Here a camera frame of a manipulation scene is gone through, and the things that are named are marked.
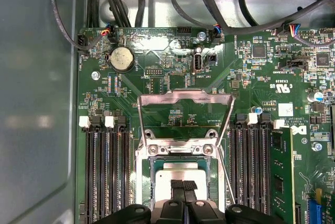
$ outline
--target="gray cable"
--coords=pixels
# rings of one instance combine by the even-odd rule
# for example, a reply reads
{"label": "gray cable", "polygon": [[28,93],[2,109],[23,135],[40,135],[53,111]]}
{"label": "gray cable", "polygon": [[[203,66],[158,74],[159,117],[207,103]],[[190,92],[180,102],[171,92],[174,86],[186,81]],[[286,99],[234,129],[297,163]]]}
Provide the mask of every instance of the gray cable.
{"label": "gray cable", "polygon": [[332,45],[332,44],[335,44],[335,40],[332,40],[330,42],[326,42],[326,43],[312,43],[312,42],[308,42],[304,39],[302,39],[301,37],[294,37],[295,40],[301,42],[301,43],[304,43],[305,45],[307,46],[310,46],[310,47],[323,47],[323,46],[329,46],[329,45]]}
{"label": "gray cable", "polygon": [[57,2],[56,0],[51,0],[51,6],[52,6],[52,10],[54,13],[54,17],[56,19],[57,25],[60,29],[60,31],[62,32],[63,36],[65,37],[65,39],[74,47],[80,49],[80,50],[89,50],[91,48],[93,48],[94,46],[96,46],[96,44],[102,39],[102,35],[97,36],[90,45],[88,46],[81,46],[78,43],[76,43],[75,41],[72,40],[72,38],[69,36],[68,32],[66,31],[64,24],[62,22],[62,19],[59,15],[59,11],[57,8]]}

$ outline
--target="ram slot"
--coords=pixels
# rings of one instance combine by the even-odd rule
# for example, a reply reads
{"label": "ram slot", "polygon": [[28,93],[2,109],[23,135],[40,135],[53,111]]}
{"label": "ram slot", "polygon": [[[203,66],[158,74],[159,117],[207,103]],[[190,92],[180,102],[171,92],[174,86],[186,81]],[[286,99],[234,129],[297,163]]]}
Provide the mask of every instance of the ram slot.
{"label": "ram slot", "polygon": [[110,134],[109,132],[104,133],[105,135],[105,209],[104,214],[105,216],[110,215]]}
{"label": "ram slot", "polygon": [[100,217],[100,188],[101,188],[101,132],[93,133],[93,146],[94,146],[94,168],[93,168],[93,220],[97,221]]}
{"label": "ram slot", "polygon": [[236,143],[236,131],[235,129],[232,129],[230,131],[230,145],[229,145],[229,153],[230,153],[230,183],[232,188],[232,193],[235,198],[235,201],[237,201],[237,193],[238,193],[238,181],[237,181],[237,174],[238,174],[238,168],[237,168],[237,143]]}
{"label": "ram slot", "polygon": [[259,175],[259,129],[252,130],[252,160],[253,160],[253,195],[254,195],[254,209],[260,211],[260,179],[261,176]]}
{"label": "ram slot", "polygon": [[243,129],[242,132],[242,141],[241,141],[241,151],[242,151],[242,170],[241,170],[241,175],[242,175],[242,198],[243,198],[243,204],[248,206],[248,187],[249,187],[249,176],[248,176],[248,171],[249,171],[249,164],[248,164],[248,130]]}
{"label": "ram slot", "polygon": [[110,131],[109,132],[109,181],[111,188],[109,189],[109,209],[110,213],[116,212],[119,210],[119,189],[118,189],[118,141],[117,133]]}
{"label": "ram slot", "polygon": [[269,128],[266,125],[261,125],[259,136],[260,211],[265,214],[270,214],[270,142]]}
{"label": "ram slot", "polygon": [[130,192],[130,187],[129,187],[129,180],[130,180],[130,140],[129,140],[129,133],[128,132],[123,132],[121,134],[122,137],[122,165],[123,165],[123,170],[122,170],[122,177],[123,177],[123,188],[121,189],[122,192],[122,199],[123,199],[123,208],[127,207],[130,205],[129,201],[129,192]]}
{"label": "ram slot", "polygon": [[255,126],[248,127],[248,141],[247,141],[247,149],[248,149],[248,206],[251,208],[255,208],[255,151],[254,151],[254,143],[255,139],[258,135],[258,130]]}
{"label": "ram slot", "polygon": [[237,183],[238,183],[238,193],[237,193],[237,202],[238,204],[244,205],[243,201],[243,150],[242,150],[242,142],[243,142],[243,128],[241,125],[236,125],[236,146],[237,146]]}
{"label": "ram slot", "polygon": [[107,177],[107,157],[106,157],[106,135],[101,134],[100,143],[100,218],[106,216],[106,177]]}
{"label": "ram slot", "polygon": [[86,157],[85,157],[85,210],[86,224],[93,222],[93,133],[86,132]]}

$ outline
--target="screw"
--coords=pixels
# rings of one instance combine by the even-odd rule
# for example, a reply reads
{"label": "screw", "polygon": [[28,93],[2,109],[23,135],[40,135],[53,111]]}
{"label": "screw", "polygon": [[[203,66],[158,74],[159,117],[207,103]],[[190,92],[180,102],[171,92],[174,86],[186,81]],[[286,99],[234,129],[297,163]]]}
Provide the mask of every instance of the screw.
{"label": "screw", "polygon": [[206,33],[204,33],[203,31],[199,32],[197,35],[197,39],[199,39],[200,41],[204,41],[206,39]]}
{"label": "screw", "polygon": [[211,155],[213,153],[213,147],[211,146],[211,144],[204,145],[204,153],[206,155]]}
{"label": "screw", "polygon": [[195,203],[198,207],[203,207],[205,205],[205,203],[203,203],[202,201],[197,201]]}
{"label": "screw", "polygon": [[239,207],[233,207],[231,210],[233,210],[234,212],[242,212],[242,209]]}
{"label": "screw", "polygon": [[322,144],[319,142],[314,142],[312,145],[312,150],[315,152],[321,151],[322,150]]}
{"label": "screw", "polygon": [[148,152],[150,155],[156,155],[158,153],[158,146],[156,144],[152,144],[148,148]]}
{"label": "screw", "polygon": [[92,72],[92,74],[91,74],[91,78],[92,78],[93,80],[95,80],[95,81],[99,80],[99,78],[100,78],[100,73],[97,72],[97,71]]}

